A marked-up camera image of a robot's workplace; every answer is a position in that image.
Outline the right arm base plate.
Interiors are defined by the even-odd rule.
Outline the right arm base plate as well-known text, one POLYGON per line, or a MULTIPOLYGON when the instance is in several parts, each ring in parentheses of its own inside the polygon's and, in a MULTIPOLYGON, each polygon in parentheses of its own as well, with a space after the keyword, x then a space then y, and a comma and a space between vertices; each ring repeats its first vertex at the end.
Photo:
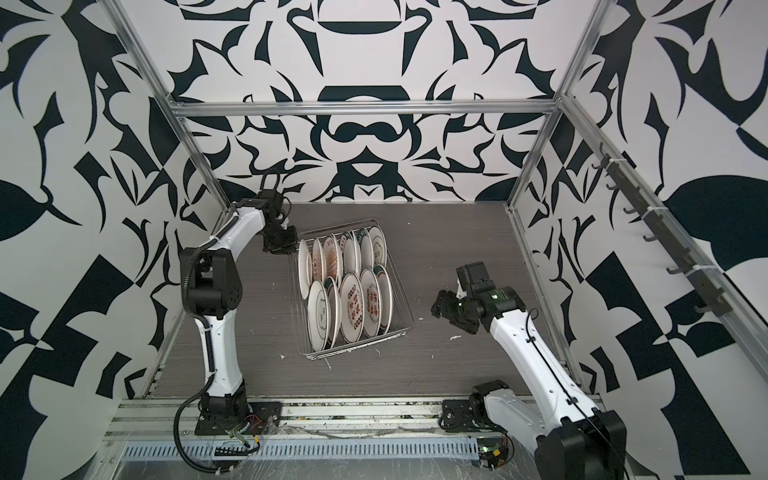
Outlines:
POLYGON ((449 433, 494 431, 481 400, 443 400, 438 426, 449 433))

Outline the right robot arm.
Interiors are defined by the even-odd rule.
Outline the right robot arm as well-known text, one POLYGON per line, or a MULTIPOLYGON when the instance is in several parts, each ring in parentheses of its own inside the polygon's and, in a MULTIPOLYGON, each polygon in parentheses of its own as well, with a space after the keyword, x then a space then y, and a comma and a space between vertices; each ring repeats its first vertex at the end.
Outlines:
POLYGON ((625 479, 627 429, 614 411, 604 411, 558 362, 510 287, 481 293, 442 290, 431 313, 467 333, 485 328, 518 370, 535 401, 522 403, 502 383, 473 393, 479 423, 528 450, 542 479, 625 479))

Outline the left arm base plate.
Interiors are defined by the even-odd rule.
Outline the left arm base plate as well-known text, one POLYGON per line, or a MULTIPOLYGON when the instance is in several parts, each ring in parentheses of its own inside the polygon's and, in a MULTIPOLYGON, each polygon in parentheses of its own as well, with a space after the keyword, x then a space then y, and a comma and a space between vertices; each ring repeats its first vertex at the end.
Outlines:
POLYGON ((200 414, 194 429, 197 436, 227 435, 236 430, 242 434, 261 435, 280 425, 283 404, 258 401, 225 405, 200 402, 200 414))

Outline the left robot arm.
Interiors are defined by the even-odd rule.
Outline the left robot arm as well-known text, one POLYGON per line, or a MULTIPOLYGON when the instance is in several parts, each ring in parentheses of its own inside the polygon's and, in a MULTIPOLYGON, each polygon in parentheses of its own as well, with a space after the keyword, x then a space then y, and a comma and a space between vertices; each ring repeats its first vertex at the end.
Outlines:
POLYGON ((234 332, 244 296, 236 260, 257 236, 269 254, 295 251, 297 230, 289 224, 287 201, 283 193, 264 189, 234 202, 207 241, 180 254, 182 307, 194 319, 202 345, 205 384, 199 400, 204 422, 237 425, 249 416, 234 332))

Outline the wire dish rack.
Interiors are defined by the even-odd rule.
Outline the wire dish rack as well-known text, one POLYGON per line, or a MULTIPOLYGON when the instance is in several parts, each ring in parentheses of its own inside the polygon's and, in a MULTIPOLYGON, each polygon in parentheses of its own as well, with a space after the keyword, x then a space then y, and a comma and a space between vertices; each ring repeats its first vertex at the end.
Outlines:
POLYGON ((318 360, 408 333, 415 320, 375 219, 298 234, 290 254, 298 352, 318 360))

